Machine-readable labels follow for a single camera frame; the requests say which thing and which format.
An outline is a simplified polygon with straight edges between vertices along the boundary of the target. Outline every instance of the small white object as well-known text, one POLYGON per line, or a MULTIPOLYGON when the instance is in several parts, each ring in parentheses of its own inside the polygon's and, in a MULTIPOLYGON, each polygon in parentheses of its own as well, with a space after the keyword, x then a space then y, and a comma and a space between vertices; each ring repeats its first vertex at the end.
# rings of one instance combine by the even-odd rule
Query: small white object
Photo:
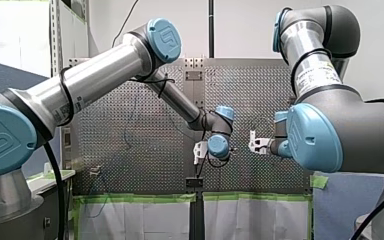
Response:
POLYGON ((248 144, 249 150, 257 154, 269 154, 267 148, 270 147, 270 141, 270 138, 255 138, 255 131, 251 130, 248 144))
MULTIPOLYGON (((207 151, 208 151, 207 141, 200 141, 200 142, 195 143, 195 147, 193 148, 193 155, 195 156, 193 164, 198 165, 199 159, 205 158, 205 154, 207 154, 207 151)), ((209 159, 217 159, 216 157, 214 157, 210 153, 208 153, 208 158, 209 159)))
POLYGON ((46 174, 48 174, 50 172, 52 172, 52 166, 50 163, 47 162, 43 165, 43 175, 45 176, 46 174))

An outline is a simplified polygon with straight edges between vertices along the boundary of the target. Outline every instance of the white wall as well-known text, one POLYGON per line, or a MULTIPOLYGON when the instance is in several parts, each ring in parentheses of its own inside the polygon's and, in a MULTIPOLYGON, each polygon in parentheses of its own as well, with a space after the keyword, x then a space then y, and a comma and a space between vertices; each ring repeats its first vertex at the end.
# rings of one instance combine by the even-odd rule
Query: white wall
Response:
POLYGON ((0 2, 0 63, 50 75, 49 4, 0 2))
POLYGON ((384 1, 323 0, 342 5, 357 17, 361 28, 358 53, 353 57, 344 82, 355 87, 365 99, 384 97, 384 1))
POLYGON ((311 8, 321 6, 321 2, 321 0, 215 0, 215 56, 280 58, 280 54, 272 50, 276 14, 284 7, 311 8))
MULTIPOLYGON (((89 1, 91 56, 111 48, 133 2, 89 1)), ((134 30, 156 17, 167 18, 175 24, 182 38, 182 56, 199 57, 208 52, 207 0, 140 0, 123 32, 134 30)))

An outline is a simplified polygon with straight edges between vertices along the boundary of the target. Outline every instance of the vertical pole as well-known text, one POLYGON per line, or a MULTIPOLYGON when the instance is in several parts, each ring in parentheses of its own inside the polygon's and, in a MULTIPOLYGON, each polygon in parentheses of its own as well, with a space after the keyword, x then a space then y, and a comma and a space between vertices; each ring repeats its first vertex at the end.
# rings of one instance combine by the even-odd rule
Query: vertical pole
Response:
POLYGON ((214 0, 208 0, 208 20, 210 58, 214 58, 214 0))

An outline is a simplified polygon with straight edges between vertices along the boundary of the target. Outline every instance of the wire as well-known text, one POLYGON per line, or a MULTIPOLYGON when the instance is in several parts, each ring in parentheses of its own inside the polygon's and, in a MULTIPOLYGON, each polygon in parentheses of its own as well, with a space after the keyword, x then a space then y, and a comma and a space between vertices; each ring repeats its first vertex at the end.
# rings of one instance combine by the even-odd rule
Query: wire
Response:
POLYGON ((61 87, 62 89, 64 90, 64 94, 65 96, 67 97, 67 100, 68 100, 68 117, 67 117, 67 120, 63 123, 61 123, 60 125, 58 125, 59 127, 61 126, 65 126, 67 124, 69 124, 71 122, 71 120, 73 120, 73 117, 74 117, 74 103, 73 103, 73 98, 71 97, 71 94, 70 94, 70 91, 68 90, 68 87, 67 85, 65 84, 65 72, 70 69, 71 67, 65 67, 63 69, 61 69, 60 71, 60 84, 61 84, 61 87))
POLYGON ((133 3, 132 7, 130 8, 130 12, 129 12, 129 14, 127 15, 126 19, 124 20, 124 23, 123 23, 123 25, 122 25, 121 28, 120 28, 120 31, 118 31, 117 35, 114 37, 113 44, 112 44, 112 46, 111 46, 112 48, 113 48, 114 45, 115 45, 115 41, 117 40, 117 38, 120 36, 121 32, 123 31, 124 26, 126 26, 126 23, 127 23, 127 21, 129 20, 130 15, 132 15, 133 9, 135 9, 136 4, 137 4, 138 2, 139 2, 139 0, 136 0, 136 1, 133 3))
POLYGON ((57 159, 52 151, 49 142, 46 142, 43 147, 48 155, 49 162, 54 170, 55 181, 57 183, 58 194, 58 240, 64 239, 64 227, 65 227, 65 199, 64 199, 64 185, 62 182, 61 172, 58 167, 57 159))
POLYGON ((204 112, 204 115, 202 116, 201 118, 201 126, 202 126, 202 137, 201 137, 201 141, 204 140, 205 138, 205 134, 207 133, 207 111, 205 111, 204 109, 201 108, 201 111, 204 112))
POLYGON ((226 166, 228 163, 229 163, 229 160, 230 160, 230 157, 226 160, 226 161, 223 161, 222 164, 220 165, 215 165, 214 163, 211 162, 211 159, 208 158, 208 163, 211 165, 211 167, 213 168, 222 168, 224 166, 226 166))
POLYGON ((207 152, 205 153, 205 156, 204 156, 204 160, 202 161, 202 164, 201 164, 201 168, 199 169, 199 172, 198 174, 196 175, 197 178, 199 178, 201 176, 201 173, 202 173, 202 169, 204 168, 204 163, 205 161, 208 159, 208 150, 207 152))
POLYGON ((177 127, 176 123, 174 122, 174 120, 171 118, 171 115, 170 115, 170 112, 168 111, 168 107, 167 107, 167 104, 165 104, 165 109, 166 109, 166 112, 167 112, 167 115, 168 115, 168 118, 170 119, 170 122, 173 124, 173 127, 181 134, 183 134, 183 136, 189 138, 190 140, 194 141, 195 142, 195 139, 191 136, 189 136, 188 134, 186 134, 185 132, 183 132, 182 130, 180 130, 180 128, 177 127))
POLYGON ((369 216, 366 217, 366 219, 364 219, 363 223, 358 227, 357 231, 355 231, 354 235, 351 237, 351 240, 357 240, 360 237, 361 233, 363 233, 363 230, 367 227, 367 225, 369 225, 373 218, 376 217, 376 215, 378 215, 383 209, 384 200, 381 204, 379 204, 379 206, 375 208, 375 210, 373 210, 369 214, 369 216))
POLYGON ((137 108, 137 103, 138 103, 138 98, 139 98, 139 91, 136 93, 135 100, 133 102, 133 109, 130 112, 129 119, 127 120, 127 123, 124 125, 123 129, 123 140, 127 144, 127 150, 132 148, 132 145, 127 141, 127 126, 129 125, 130 121, 133 119, 133 115, 135 114, 136 108, 137 108))
MULTIPOLYGON (((101 179, 101 181, 104 183, 105 190, 107 191, 107 196, 105 197, 104 203, 102 204, 102 206, 99 209, 98 213, 92 216, 92 215, 90 215, 90 211, 89 211, 89 216, 87 216, 87 218, 97 218, 97 217, 99 217, 101 215, 102 211, 104 210, 105 206, 107 205, 108 199, 110 198, 110 191, 108 189, 108 184, 107 184, 107 181, 105 180, 102 172, 96 177, 95 181, 93 181, 93 184, 92 184, 91 188, 89 189, 88 196, 90 196, 92 194, 92 191, 95 188, 95 184, 96 184, 96 182, 99 179, 101 179)), ((85 205, 86 205, 85 206, 86 210, 89 210, 89 208, 87 207, 87 200, 85 202, 85 205)))

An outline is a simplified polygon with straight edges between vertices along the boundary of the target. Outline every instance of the black ring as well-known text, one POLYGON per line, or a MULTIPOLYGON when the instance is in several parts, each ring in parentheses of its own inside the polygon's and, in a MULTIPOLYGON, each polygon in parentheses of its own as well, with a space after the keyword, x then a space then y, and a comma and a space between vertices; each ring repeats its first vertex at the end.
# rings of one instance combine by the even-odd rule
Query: black ring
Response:
POLYGON ((280 26, 282 25, 283 15, 285 15, 288 11, 291 11, 291 10, 292 10, 292 8, 289 8, 289 7, 285 7, 284 9, 282 9, 282 11, 280 12, 280 15, 279 15, 280 20, 279 20, 279 26, 278 26, 278 31, 277 31, 277 48, 279 49, 280 55, 282 55, 283 61, 285 61, 286 65, 289 65, 289 62, 286 59, 285 54, 282 51, 281 36, 282 36, 283 32, 282 33, 280 32, 280 26))
POLYGON ((307 57, 313 55, 313 54, 317 54, 317 53, 321 53, 321 54, 326 54, 329 59, 332 59, 332 54, 330 53, 329 50, 327 50, 326 48, 315 48, 309 52, 306 52, 304 53, 299 59, 298 61, 295 63, 294 67, 292 68, 292 73, 291 73, 291 87, 292 87, 292 91, 294 92, 295 95, 297 95, 296 91, 295 91, 295 74, 296 74, 296 71, 298 69, 298 66, 301 64, 302 61, 304 61, 307 57))
POLYGON ((330 34, 332 33, 332 8, 330 6, 324 7, 326 11, 326 29, 323 39, 323 46, 326 47, 330 39, 330 34))
POLYGON ((304 93, 302 96, 300 96, 298 99, 296 99, 295 104, 301 103, 302 101, 304 101, 304 99, 308 98, 309 96, 311 96, 313 94, 316 94, 318 92, 323 92, 326 90, 332 90, 332 89, 348 90, 348 91, 351 91, 351 92, 353 92, 353 93, 355 93, 361 97, 360 93, 350 86, 342 85, 342 84, 333 84, 333 85, 325 85, 325 86, 320 86, 320 87, 316 87, 314 89, 311 89, 310 91, 304 93))
POLYGON ((65 84, 65 72, 70 69, 71 67, 65 67, 61 69, 60 71, 60 84, 62 89, 64 90, 65 96, 67 97, 68 100, 68 107, 69 107, 69 113, 68 113, 68 118, 65 122, 61 123, 58 125, 58 127, 65 126, 67 124, 70 124, 71 121, 74 118, 74 103, 73 103, 73 98, 71 97, 70 91, 68 90, 67 85, 65 84))
POLYGON ((145 46, 146 50, 148 50, 149 56, 151 57, 151 71, 149 72, 149 74, 146 76, 135 77, 138 82, 144 82, 146 79, 152 76, 152 74, 154 74, 155 70, 157 69, 154 50, 152 50, 152 47, 151 45, 149 45, 148 40, 146 40, 146 38, 144 38, 139 33, 137 32, 128 32, 128 33, 132 34, 133 36, 139 39, 139 41, 145 46))
POLYGON ((227 132, 220 132, 220 131, 211 131, 211 133, 215 133, 215 134, 222 134, 222 135, 226 135, 228 137, 230 137, 231 135, 228 134, 227 132))

